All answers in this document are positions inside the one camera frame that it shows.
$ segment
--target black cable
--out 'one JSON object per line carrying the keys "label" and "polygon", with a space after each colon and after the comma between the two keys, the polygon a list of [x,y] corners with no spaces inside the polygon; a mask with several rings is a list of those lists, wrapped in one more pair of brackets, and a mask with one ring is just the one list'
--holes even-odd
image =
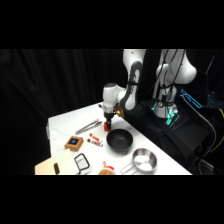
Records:
{"label": "black cable", "polygon": [[172,92],[172,91],[173,91],[173,86],[174,86],[174,83],[175,83],[175,81],[176,81],[176,79],[177,79],[177,77],[178,77],[178,75],[179,75],[180,68],[181,68],[182,63],[183,63],[183,60],[184,60],[185,52],[186,52],[186,49],[184,49],[184,51],[183,51],[183,56],[182,56],[182,59],[181,59],[181,63],[180,63],[180,65],[179,65],[179,68],[178,68],[177,74],[176,74],[176,76],[175,76],[175,78],[174,78],[174,80],[173,80],[173,84],[172,84],[172,86],[171,86],[171,88],[170,88],[170,92]]}
{"label": "black cable", "polygon": [[144,95],[148,94],[149,92],[151,92],[151,90],[154,88],[156,82],[159,80],[159,77],[160,77],[160,75],[161,75],[161,72],[162,72],[164,63],[165,63],[165,61],[166,61],[166,57],[167,57],[167,54],[168,54],[169,50],[170,50],[170,49],[167,49],[167,52],[166,52],[165,57],[164,57],[164,59],[163,59],[163,63],[162,63],[162,67],[161,67],[161,69],[160,69],[159,75],[158,75],[158,77],[157,77],[155,83],[153,84],[153,86],[152,86],[147,92],[142,93],[142,94],[139,94],[138,96],[144,96]]}

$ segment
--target cable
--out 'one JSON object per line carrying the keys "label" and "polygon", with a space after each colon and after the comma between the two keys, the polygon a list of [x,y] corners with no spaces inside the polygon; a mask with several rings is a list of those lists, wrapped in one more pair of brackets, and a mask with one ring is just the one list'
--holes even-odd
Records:
{"label": "cable", "polygon": [[[221,109],[219,111],[221,112],[221,114],[223,116],[223,119],[224,119],[224,113],[223,113],[223,111]],[[224,141],[224,136],[223,136],[221,142],[214,149],[212,149],[212,152],[214,152],[223,143],[223,141]]]}
{"label": "cable", "polygon": [[[204,117],[204,116],[202,116],[198,111],[196,111],[187,101],[186,101],[186,99],[185,99],[185,96],[186,94],[184,94],[184,95],[181,95],[182,97],[183,97],[183,99],[184,99],[184,101],[185,101],[185,103],[186,104],[188,104],[188,106],[189,107],[191,107],[191,109],[196,113],[196,114],[198,114],[198,116],[200,117],[200,118],[202,118],[204,121],[206,121],[208,124],[209,124],[209,126],[212,128],[212,130],[213,130],[213,132],[214,132],[214,134],[215,134],[215,137],[214,137],[214,142],[212,143],[212,145],[209,147],[209,150],[205,153],[205,155],[202,157],[202,158],[204,158],[204,157],[206,157],[207,156],[207,154],[209,153],[209,152],[211,152],[211,149],[213,148],[213,146],[215,145],[215,142],[216,142],[216,139],[217,139],[217,134],[216,134],[216,131],[215,131],[215,129],[214,129],[214,127],[209,123],[209,121]],[[202,175],[202,172],[201,172],[201,162],[202,162],[202,158],[200,159],[200,162],[199,162],[199,171],[200,171],[200,174]]]}
{"label": "cable", "polygon": [[155,83],[153,84],[153,86],[152,86],[147,92],[142,93],[142,94],[139,94],[138,96],[144,96],[144,95],[146,95],[147,93],[151,92],[151,90],[153,89],[153,87],[155,86],[155,84],[157,83],[157,81],[159,80],[159,77],[160,77],[160,75],[161,75],[161,73],[162,73],[163,66],[164,66],[164,63],[165,63],[165,61],[166,61],[166,57],[167,57],[167,54],[168,54],[169,50],[170,50],[170,49],[167,49],[167,52],[166,52],[165,57],[164,57],[164,59],[163,59],[163,63],[162,63],[162,66],[161,66],[159,75],[158,75],[158,77],[157,77]]}
{"label": "cable", "polygon": [[174,80],[173,80],[173,84],[172,84],[172,86],[171,86],[171,88],[170,88],[170,92],[173,91],[173,86],[174,86],[174,83],[175,83],[175,81],[176,81],[176,79],[177,79],[177,77],[178,77],[178,75],[179,75],[180,68],[181,68],[182,63],[183,63],[183,60],[184,60],[185,52],[186,52],[186,49],[184,49],[184,51],[183,51],[182,59],[181,59],[179,68],[178,68],[178,70],[177,70],[177,74],[176,74],[176,76],[175,76],[175,78],[174,78]]}

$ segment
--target black curtain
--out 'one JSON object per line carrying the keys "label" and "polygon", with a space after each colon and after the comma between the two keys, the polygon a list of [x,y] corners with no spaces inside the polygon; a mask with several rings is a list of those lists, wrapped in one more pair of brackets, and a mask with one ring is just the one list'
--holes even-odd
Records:
{"label": "black curtain", "polygon": [[[190,62],[206,72],[216,49],[189,49]],[[139,95],[155,82],[161,49],[145,56]],[[223,93],[224,52],[218,50],[210,88]],[[0,49],[0,172],[33,174],[50,157],[49,117],[102,101],[105,84],[125,87],[123,49]],[[139,96],[149,100],[152,91]]]}
{"label": "black curtain", "polygon": [[224,49],[188,49],[187,55],[198,71],[209,75],[209,91],[224,95]]}

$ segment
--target bowl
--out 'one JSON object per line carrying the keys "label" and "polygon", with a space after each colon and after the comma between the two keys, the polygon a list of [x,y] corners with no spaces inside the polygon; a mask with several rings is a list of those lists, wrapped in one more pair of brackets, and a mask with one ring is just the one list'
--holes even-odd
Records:
{"label": "bowl", "polygon": [[108,145],[116,152],[126,152],[133,143],[133,136],[123,129],[116,129],[107,135]]}

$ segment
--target pan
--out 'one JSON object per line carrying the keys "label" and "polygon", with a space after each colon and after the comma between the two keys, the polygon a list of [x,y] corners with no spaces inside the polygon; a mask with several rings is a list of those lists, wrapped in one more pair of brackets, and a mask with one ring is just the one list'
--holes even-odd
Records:
{"label": "pan", "polygon": [[108,145],[116,152],[126,152],[133,143],[133,136],[123,129],[116,129],[107,135]]}
{"label": "pan", "polygon": [[[128,169],[126,172],[123,172],[125,168],[129,167],[130,165],[133,165],[130,169]],[[155,169],[157,167],[157,158],[154,153],[152,153],[148,149],[137,149],[133,153],[133,162],[128,164],[126,167],[124,167],[121,170],[122,175],[126,174],[132,169],[136,169],[136,171],[132,174],[134,175],[138,171],[144,174],[153,174]]]}

